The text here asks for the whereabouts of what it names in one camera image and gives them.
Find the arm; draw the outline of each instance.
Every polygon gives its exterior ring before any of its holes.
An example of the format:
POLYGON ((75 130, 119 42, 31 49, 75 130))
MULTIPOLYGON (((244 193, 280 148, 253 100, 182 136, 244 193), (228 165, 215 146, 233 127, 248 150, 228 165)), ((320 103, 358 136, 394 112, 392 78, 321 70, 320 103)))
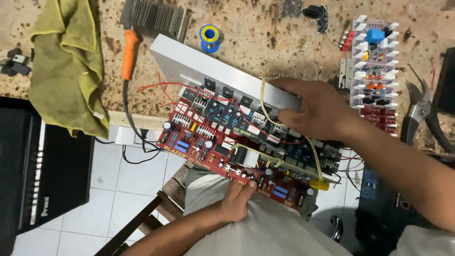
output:
POLYGON ((455 170, 365 121, 329 84, 292 78, 271 84, 303 99, 300 113, 279 113, 282 123, 310 138, 345 143, 425 218, 455 233, 455 170))
POLYGON ((184 216, 143 237, 123 255, 183 255, 196 242, 233 221, 247 215, 247 202, 256 189, 232 182, 224 199, 184 216))

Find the yellow cloth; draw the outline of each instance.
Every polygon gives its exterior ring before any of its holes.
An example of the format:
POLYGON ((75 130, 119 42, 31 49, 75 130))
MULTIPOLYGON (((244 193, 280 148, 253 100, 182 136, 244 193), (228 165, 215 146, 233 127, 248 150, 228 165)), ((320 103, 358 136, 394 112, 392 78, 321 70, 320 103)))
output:
POLYGON ((46 124, 75 137, 108 138, 109 124, 97 90, 103 56, 89 0, 47 0, 31 40, 35 59, 29 99, 46 124))

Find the person's left hand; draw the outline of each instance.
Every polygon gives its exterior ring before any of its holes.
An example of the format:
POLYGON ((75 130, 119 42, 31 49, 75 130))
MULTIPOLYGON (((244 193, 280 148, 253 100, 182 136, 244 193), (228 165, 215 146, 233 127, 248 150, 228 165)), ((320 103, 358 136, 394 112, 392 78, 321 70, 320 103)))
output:
POLYGON ((226 195, 219 201, 220 217, 224 222, 241 221, 248 213, 247 203, 256 190, 256 182, 246 185, 230 181, 226 195))

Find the solder wire spool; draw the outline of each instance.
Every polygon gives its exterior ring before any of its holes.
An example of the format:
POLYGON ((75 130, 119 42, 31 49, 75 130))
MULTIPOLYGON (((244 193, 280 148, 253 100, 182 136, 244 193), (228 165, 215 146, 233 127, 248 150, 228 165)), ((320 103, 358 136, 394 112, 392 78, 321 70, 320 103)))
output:
POLYGON ((199 31, 201 48, 206 53, 214 53, 220 48, 220 31, 214 25, 205 25, 199 31))

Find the person's right hand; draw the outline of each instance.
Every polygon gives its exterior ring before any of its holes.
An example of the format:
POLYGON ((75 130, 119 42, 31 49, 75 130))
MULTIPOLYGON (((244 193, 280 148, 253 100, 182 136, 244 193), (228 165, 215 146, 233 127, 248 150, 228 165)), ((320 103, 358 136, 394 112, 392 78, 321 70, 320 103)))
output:
POLYGON ((362 118, 335 90, 323 81, 278 78, 269 82, 302 98, 300 112, 281 110, 278 120, 303 136, 345 142, 362 124, 362 118))

